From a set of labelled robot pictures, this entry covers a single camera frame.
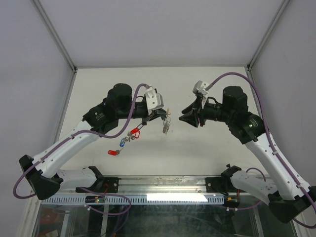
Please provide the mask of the large grey keyring yellow handle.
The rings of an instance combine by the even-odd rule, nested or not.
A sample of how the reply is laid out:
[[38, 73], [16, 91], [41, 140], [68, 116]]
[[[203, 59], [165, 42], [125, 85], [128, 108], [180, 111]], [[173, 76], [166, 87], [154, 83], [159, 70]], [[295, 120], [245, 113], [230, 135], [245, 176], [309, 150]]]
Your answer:
[[162, 128], [162, 132], [163, 134], [167, 135], [170, 125], [171, 125], [171, 112], [170, 109], [167, 109], [167, 113], [166, 113], [166, 117], [163, 119], [163, 128]]

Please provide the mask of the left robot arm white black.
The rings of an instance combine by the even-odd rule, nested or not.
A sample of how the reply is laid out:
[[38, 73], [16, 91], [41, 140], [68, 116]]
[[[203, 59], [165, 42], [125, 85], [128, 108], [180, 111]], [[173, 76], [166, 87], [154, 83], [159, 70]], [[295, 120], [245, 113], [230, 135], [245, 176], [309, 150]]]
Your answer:
[[61, 190], [101, 193], [106, 189], [106, 181], [95, 166], [80, 170], [62, 170], [62, 166], [99, 138], [119, 137], [131, 119], [141, 119], [141, 124], [146, 125], [166, 116], [163, 98], [155, 88], [142, 83], [132, 90], [130, 85], [118, 83], [61, 140], [38, 155], [22, 156], [19, 159], [22, 177], [40, 200], [48, 199]]

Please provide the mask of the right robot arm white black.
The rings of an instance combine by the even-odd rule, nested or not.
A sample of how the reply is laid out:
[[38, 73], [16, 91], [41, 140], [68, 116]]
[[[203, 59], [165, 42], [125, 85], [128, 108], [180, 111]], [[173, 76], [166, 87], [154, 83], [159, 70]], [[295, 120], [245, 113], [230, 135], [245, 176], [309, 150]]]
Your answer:
[[222, 172], [221, 187], [246, 191], [265, 203], [282, 223], [289, 223], [316, 201], [316, 188], [293, 168], [278, 149], [263, 120], [248, 110], [247, 95], [239, 86], [223, 89], [222, 102], [209, 103], [206, 83], [199, 81], [193, 88], [196, 100], [182, 111], [179, 120], [194, 127], [206, 120], [225, 123], [231, 134], [260, 161], [273, 183], [250, 177], [237, 166]]

